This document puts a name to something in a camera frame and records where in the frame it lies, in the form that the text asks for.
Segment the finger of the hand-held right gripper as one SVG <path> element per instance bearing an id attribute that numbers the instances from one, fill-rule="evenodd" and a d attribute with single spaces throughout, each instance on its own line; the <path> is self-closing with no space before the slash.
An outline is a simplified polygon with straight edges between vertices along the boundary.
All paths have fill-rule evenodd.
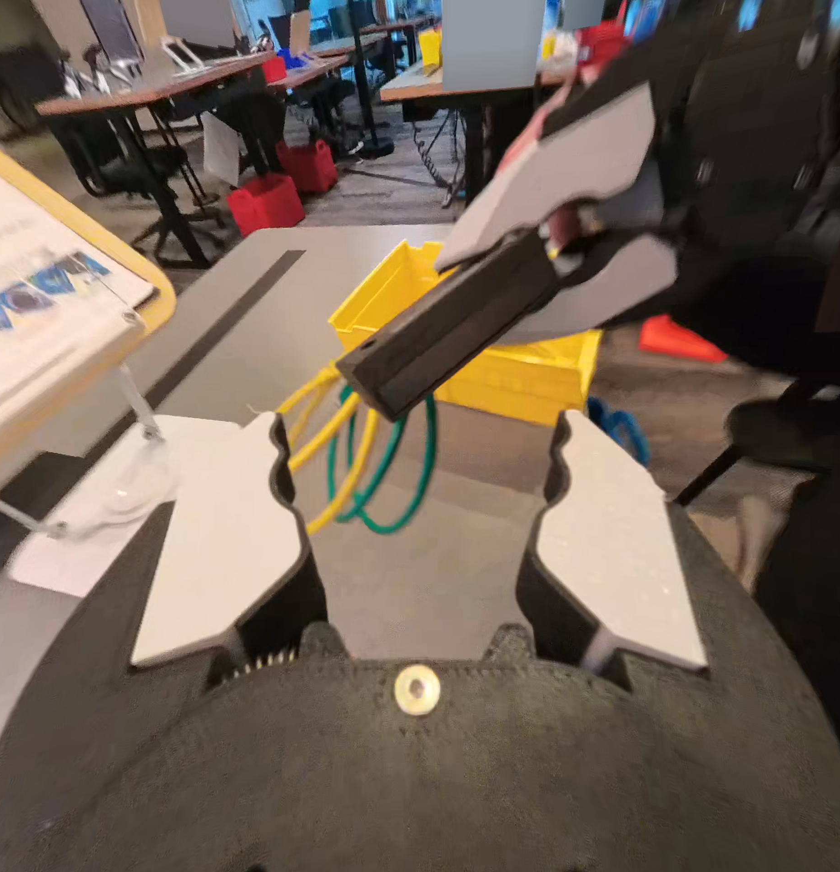
<path id="1" fill-rule="evenodd" d="M 562 289 L 539 311 L 509 330 L 510 340 L 555 340 L 600 328 L 671 286 L 675 248 L 642 234 L 586 281 Z"/>
<path id="2" fill-rule="evenodd" d="M 442 246 L 436 270 L 489 253 L 507 235 L 537 228 L 569 202 L 606 200 L 630 188 L 655 126 L 651 86 L 643 82 L 535 140 L 465 210 Z"/>

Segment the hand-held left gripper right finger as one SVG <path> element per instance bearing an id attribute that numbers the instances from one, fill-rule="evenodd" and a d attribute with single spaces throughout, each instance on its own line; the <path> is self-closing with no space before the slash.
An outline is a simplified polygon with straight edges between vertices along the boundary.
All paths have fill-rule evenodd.
<path id="1" fill-rule="evenodd" d="M 651 474 L 579 411 L 559 413 L 516 581 L 536 655 L 603 675 L 620 655 L 702 675 L 709 658 Z"/>

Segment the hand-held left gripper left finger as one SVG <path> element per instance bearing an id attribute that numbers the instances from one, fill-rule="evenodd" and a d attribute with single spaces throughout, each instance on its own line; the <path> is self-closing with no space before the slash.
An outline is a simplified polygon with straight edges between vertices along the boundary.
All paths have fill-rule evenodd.
<path id="1" fill-rule="evenodd" d="M 243 668 L 327 621 L 289 460 L 283 420 L 268 411 L 179 486 L 132 666 L 206 651 Z"/>

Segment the yellow plastic bin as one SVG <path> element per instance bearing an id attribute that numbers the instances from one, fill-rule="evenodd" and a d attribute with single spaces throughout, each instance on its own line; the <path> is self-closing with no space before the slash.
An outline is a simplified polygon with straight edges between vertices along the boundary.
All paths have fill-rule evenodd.
<path id="1" fill-rule="evenodd" d="M 415 303 L 439 281 L 441 242 L 398 243 L 329 317 L 345 352 Z M 561 411 L 584 411 L 603 333 L 495 345 L 438 387 L 436 401 L 552 427 Z"/>

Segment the black network switch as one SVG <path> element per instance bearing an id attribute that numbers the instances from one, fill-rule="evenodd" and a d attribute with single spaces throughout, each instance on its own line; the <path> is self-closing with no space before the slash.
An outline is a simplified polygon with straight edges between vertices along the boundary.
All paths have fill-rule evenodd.
<path id="1" fill-rule="evenodd" d="M 395 422 L 552 300 L 557 284 L 536 231 L 513 235 L 457 267 L 335 368 L 367 406 Z"/>

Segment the clear acrylic stand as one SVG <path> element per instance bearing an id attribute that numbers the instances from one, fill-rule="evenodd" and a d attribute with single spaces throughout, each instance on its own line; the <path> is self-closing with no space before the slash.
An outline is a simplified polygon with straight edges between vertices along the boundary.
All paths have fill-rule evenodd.
<path id="1" fill-rule="evenodd" d="M 157 423 L 149 401 L 134 382 L 128 365 L 117 368 L 120 388 L 134 413 L 142 444 L 131 462 L 109 481 L 99 504 L 84 499 L 88 509 L 81 521 L 37 520 L 10 503 L 0 499 L 0 514 L 19 523 L 33 534 L 52 540 L 81 541 L 107 528 L 142 520 L 166 496 L 174 485 L 169 470 L 169 445 Z"/>

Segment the white paper sheet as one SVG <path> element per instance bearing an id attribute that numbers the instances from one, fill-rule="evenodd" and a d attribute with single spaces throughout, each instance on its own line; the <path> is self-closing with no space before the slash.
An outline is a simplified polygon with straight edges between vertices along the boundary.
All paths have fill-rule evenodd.
<path id="1" fill-rule="evenodd" d="M 30 534 L 8 562 L 11 580 L 78 598 L 85 597 L 113 564 L 120 552 L 161 504 L 177 496 L 184 480 L 199 474 L 218 458 L 239 431 L 237 423 L 176 416 L 156 416 L 169 445 L 169 470 L 174 474 L 171 491 L 142 520 L 104 529 L 81 541 L 52 540 Z M 142 444 L 139 426 L 134 424 L 95 463 L 80 482 L 60 501 L 48 521 L 81 521 L 88 509 L 84 499 L 95 506 L 105 489 L 131 462 Z"/>

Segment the brown desk with black legs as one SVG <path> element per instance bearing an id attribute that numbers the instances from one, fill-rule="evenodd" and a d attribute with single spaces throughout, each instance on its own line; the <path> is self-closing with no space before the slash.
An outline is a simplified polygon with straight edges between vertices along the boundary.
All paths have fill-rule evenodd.
<path id="1" fill-rule="evenodd" d="M 373 57 L 377 45 L 386 45 L 383 70 L 393 72 L 389 37 L 377 32 L 362 35 L 356 31 L 349 37 L 312 45 L 310 22 L 309 10 L 270 18 L 273 54 L 284 59 L 287 77 L 266 87 L 297 105 L 309 104 L 318 132 L 336 146 L 338 154 L 360 152 L 371 159 L 392 154 L 393 141 L 379 131 L 373 116 L 372 89 L 367 75 L 367 60 Z M 359 134 L 355 143 L 348 141 L 350 125 L 343 119 L 340 108 L 343 100 L 352 94 L 359 100 L 362 116 L 361 124 L 353 127 Z"/>
<path id="2" fill-rule="evenodd" d="M 147 171 L 154 187 L 154 201 L 159 214 L 165 214 L 175 223 L 177 239 L 170 236 L 164 247 L 163 257 L 194 262 L 193 268 L 206 269 L 211 262 L 200 244 L 199 228 L 186 224 L 176 199 L 160 188 L 160 183 L 149 173 L 152 169 L 146 155 L 149 147 L 137 125 L 136 113 L 147 110 L 160 125 L 160 133 L 167 134 L 170 123 L 201 116 L 202 113 L 224 105 L 238 104 L 239 120 L 246 123 L 251 115 L 246 101 L 267 89 L 260 70 L 261 63 L 273 55 L 272 51 L 256 53 L 221 63 L 202 65 L 195 71 L 169 73 L 161 71 L 132 79 L 129 86 L 120 91 L 104 93 L 87 89 L 77 96 L 60 95 L 36 99 L 33 106 L 37 114 L 57 137 L 78 137 L 92 147 L 104 150 L 116 145 L 125 156 Z M 178 146 L 175 141 L 166 141 L 163 146 Z"/>
<path id="3" fill-rule="evenodd" d="M 455 112 L 464 124 L 465 204 L 469 205 L 491 179 L 503 153 L 517 136 L 517 128 L 558 87 L 571 86 L 576 67 L 543 65 L 525 88 L 453 91 L 444 87 L 443 69 L 429 74 L 418 62 L 382 86 L 383 103 L 403 106 L 406 122 L 427 120 L 433 111 Z"/>

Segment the black office chair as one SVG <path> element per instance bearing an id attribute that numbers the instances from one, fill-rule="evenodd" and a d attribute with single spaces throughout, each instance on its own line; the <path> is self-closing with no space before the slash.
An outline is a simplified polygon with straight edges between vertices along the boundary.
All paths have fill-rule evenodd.
<path id="1" fill-rule="evenodd" d="M 140 169 L 141 165 L 132 161 L 123 154 L 120 143 L 96 149 L 90 143 L 78 137 L 57 137 L 68 161 L 74 169 L 81 186 L 96 199 L 125 194 L 127 197 L 140 196 L 143 199 L 154 201 L 154 187 L 152 181 L 145 175 L 147 171 Z M 181 146 L 162 146 L 146 149 L 146 155 L 152 169 L 150 175 L 160 188 L 164 188 L 167 195 L 176 205 L 176 193 L 169 182 L 178 175 L 184 178 L 193 202 L 197 206 L 191 213 L 182 213 L 186 224 L 214 223 L 220 230 L 226 230 L 226 224 L 222 213 L 214 208 L 216 197 L 212 197 L 202 188 L 195 171 L 189 165 L 187 153 Z M 175 260 L 163 257 L 164 247 L 170 236 L 177 239 L 175 223 L 161 212 L 154 223 L 148 225 L 142 233 L 135 236 L 130 245 L 137 252 L 144 254 L 142 243 L 155 237 L 152 252 L 155 262 L 164 268 L 193 268 L 194 262 L 188 260 Z M 200 229 L 198 235 L 209 240 L 214 248 L 224 251 L 225 242 L 216 233 Z"/>
<path id="2" fill-rule="evenodd" d="M 737 463 L 800 474 L 840 472 L 840 393 L 804 380 L 776 398 L 736 406 L 727 420 L 729 444 L 674 498 L 687 507 Z"/>

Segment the printed instruction sheet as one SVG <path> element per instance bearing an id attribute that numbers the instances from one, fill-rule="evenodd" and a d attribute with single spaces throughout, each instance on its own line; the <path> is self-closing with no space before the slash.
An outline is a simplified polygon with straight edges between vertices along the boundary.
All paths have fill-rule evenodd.
<path id="1" fill-rule="evenodd" d="M 0 177 L 0 416 L 129 334 L 154 286 Z"/>

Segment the wooden instruction board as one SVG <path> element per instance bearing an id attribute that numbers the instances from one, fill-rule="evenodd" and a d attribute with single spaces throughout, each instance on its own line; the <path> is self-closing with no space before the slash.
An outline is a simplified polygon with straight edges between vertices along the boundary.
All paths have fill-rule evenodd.
<path id="1" fill-rule="evenodd" d="M 34 431 L 51 420 L 95 381 L 122 364 L 153 333 L 162 328 L 174 314 L 176 296 L 169 279 L 160 268 L 153 266 L 119 237 L 50 189 L 1 149 L 0 177 L 26 193 L 89 243 L 154 286 L 152 298 L 129 311 L 132 326 L 127 336 L 111 343 L 89 359 L 78 361 L 77 367 L 69 372 L 54 378 L 46 377 L 42 384 L 34 382 L 30 391 L 21 394 L 21 399 L 25 402 L 10 405 L 6 416 L 0 416 L 1 462 L 3 458 L 20 451 L 23 443 Z"/>

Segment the white hanging paper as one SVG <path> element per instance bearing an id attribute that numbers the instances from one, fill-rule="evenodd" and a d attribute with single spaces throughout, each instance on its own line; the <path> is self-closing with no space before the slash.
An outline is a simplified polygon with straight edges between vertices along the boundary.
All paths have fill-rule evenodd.
<path id="1" fill-rule="evenodd" d="M 216 115 L 200 116 L 204 133 L 204 171 L 230 188 L 239 186 L 241 175 L 240 136 Z"/>

